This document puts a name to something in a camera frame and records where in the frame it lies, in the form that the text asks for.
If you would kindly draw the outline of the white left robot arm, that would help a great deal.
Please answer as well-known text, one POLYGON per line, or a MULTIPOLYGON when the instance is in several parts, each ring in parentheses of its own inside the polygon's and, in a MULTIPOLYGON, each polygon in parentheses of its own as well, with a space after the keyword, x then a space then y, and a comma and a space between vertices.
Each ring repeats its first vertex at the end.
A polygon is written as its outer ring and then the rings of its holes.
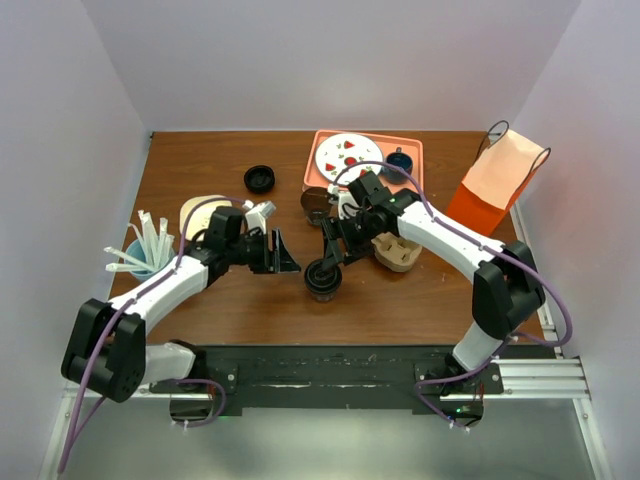
POLYGON ((82 304, 63 356, 62 376, 118 403, 141 385, 163 381, 173 380, 185 392, 200 390, 207 380, 202 353, 182 341, 149 345, 148 334, 233 266, 246 266, 254 274, 300 272, 280 230, 266 226, 274 209, 270 202, 247 212, 218 206, 208 226, 160 272, 109 301, 82 304))

